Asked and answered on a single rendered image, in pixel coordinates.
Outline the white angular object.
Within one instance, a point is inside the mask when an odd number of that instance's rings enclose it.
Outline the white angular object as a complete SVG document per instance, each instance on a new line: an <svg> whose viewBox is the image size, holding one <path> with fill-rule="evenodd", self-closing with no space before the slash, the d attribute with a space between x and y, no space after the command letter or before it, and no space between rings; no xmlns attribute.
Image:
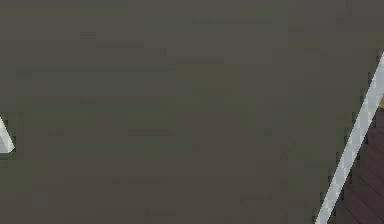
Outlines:
<svg viewBox="0 0 384 224"><path fill-rule="evenodd" d="M3 119L0 117L0 154L8 154L15 149Z"/></svg>

